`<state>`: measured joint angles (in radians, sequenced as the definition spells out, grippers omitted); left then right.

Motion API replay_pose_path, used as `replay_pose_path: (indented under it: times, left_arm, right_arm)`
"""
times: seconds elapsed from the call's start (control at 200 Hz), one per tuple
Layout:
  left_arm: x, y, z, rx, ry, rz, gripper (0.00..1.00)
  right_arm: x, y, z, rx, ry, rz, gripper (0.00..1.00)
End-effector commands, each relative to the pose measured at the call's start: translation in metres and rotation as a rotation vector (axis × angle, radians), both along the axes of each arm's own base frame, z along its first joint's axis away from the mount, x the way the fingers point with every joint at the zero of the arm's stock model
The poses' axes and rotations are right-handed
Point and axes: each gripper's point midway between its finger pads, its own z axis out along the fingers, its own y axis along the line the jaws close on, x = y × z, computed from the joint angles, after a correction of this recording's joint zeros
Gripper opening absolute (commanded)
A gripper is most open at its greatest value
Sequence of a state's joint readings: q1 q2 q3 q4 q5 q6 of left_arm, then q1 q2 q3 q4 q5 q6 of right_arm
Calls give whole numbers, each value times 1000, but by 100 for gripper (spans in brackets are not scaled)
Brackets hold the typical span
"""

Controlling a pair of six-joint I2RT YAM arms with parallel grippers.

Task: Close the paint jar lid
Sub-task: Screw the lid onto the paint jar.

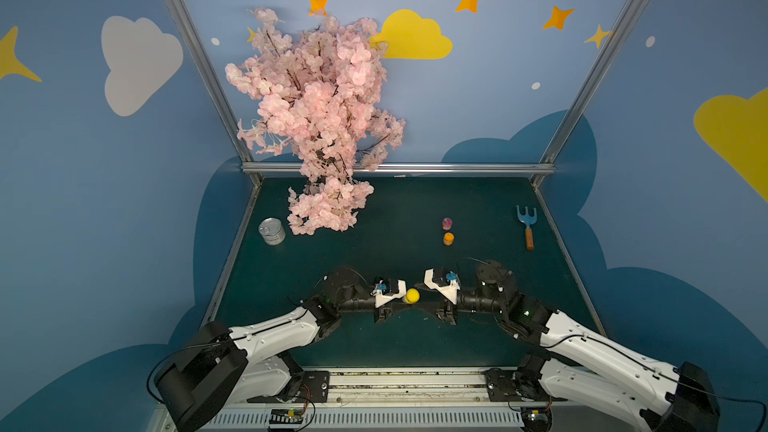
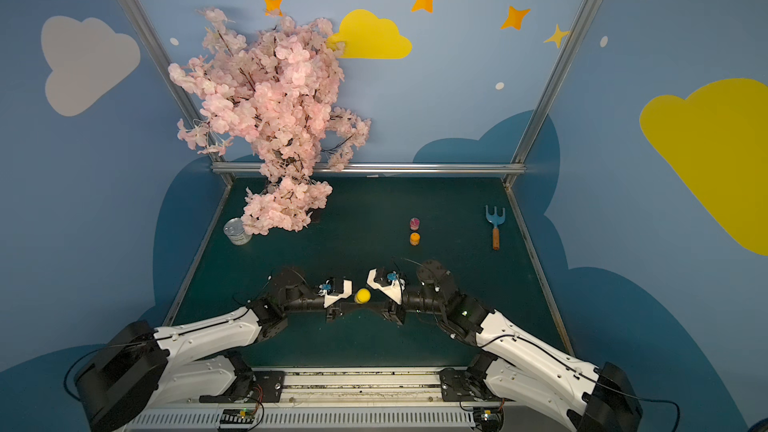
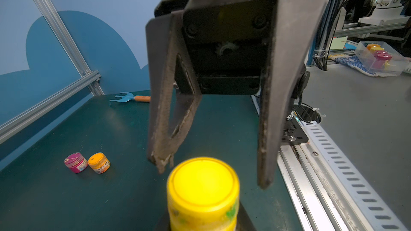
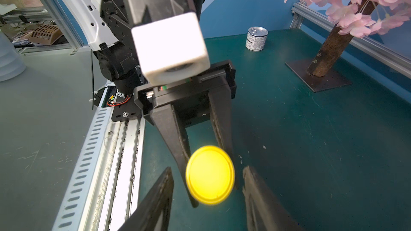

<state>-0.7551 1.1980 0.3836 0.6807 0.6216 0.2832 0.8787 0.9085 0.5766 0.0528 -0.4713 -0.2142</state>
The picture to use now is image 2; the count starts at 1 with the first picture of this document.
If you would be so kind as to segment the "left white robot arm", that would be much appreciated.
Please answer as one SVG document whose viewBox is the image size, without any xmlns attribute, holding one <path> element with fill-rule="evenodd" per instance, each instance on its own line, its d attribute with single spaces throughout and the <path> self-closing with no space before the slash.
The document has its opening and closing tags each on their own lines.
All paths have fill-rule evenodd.
<svg viewBox="0 0 768 432">
<path fill-rule="evenodd" d="M 180 401 L 243 404 L 247 414 L 256 414 L 267 389 L 240 348 L 275 337 L 299 307 L 328 312 L 353 294 L 348 279 L 331 277 L 311 288 L 290 269 L 268 286 L 209 319 L 163 327 L 132 322 L 86 355 L 80 369 L 67 371 L 64 387 L 82 405 L 90 430 L 118 431 L 148 408 Z"/>
</svg>

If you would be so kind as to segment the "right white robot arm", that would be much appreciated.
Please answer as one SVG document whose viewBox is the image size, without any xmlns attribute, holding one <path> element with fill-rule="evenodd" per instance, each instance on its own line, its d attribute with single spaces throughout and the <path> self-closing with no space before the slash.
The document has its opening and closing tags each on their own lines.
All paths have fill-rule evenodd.
<svg viewBox="0 0 768 432">
<path fill-rule="evenodd" d="M 386 295 L 397 318 L 429 313 L 452 339 L 479 349 L 468 373 L 493 396 L 518 402 L 569 431 L 636 431 L 646 398 L 626 372 L 573 357 L 515 325 L 497 309 L 460 291 L 437 261 L 417 269 L 418 286 L 396 272 L 368 273 L 368 285 Z"/>
</svg>

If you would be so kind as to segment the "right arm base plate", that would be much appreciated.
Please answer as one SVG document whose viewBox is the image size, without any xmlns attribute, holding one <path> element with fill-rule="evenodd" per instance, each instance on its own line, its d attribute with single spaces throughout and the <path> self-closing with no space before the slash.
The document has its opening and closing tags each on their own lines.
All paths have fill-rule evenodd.
<svg viewBox="0 0 768 432">
<path fill-rule="evenodd" d="M 438 378 L 444 402 L 515 402 L 492 392 L 485 372 L 445 368 L 438 373 Z"/>
</svg>

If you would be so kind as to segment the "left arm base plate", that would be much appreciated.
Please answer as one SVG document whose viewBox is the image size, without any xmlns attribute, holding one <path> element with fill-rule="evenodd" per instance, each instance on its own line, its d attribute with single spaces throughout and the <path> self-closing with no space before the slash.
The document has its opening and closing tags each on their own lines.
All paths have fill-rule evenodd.
<svg viewBox="0 0 768 432">
<path fill-rule="evenodd" d="M 276 370 L 239 374 L 223 392 L 201 395 L 200 403 L 277 403 L 280 401 L 285 373 Z"/>
</svg>

